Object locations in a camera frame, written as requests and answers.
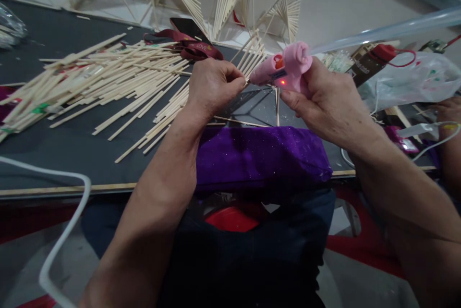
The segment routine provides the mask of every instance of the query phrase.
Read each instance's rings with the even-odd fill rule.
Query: left hand
[[[185,109],[204,124],[218,114],[245,87],[245,77],[230,62],[208,58],[194,64]]]

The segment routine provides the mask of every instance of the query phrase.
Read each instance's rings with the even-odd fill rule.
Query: glue gun
[[[310,97],[303,74],[312,65],[309,46],[298,41],[288,45],[282,53],[267,58],[250,74],[252,84],[273,85],[281,89],[303,93]]]

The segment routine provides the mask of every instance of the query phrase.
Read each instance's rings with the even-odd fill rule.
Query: right hand
[[[375,141],[386,138],[369,116],[349,74],[330,72],[314,57],[303,78],[311,100],[301,93],[286,90],[280,97],[322,139],[360,155],[364,146],[372,146]]]

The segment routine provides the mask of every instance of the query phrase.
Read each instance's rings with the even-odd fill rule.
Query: purple fabric
[[[333,171],[322,140],[293,127],[206,129],[197,154],[197,190],[326,182]]]

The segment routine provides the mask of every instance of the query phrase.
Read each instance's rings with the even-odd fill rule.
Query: red bottle cap
[[[387,63],[393,60],[397,54],[395,53],[395,47],[392,45],[379,44],[374,49],[370,51],[373,58],[378,58],[379,60]]]

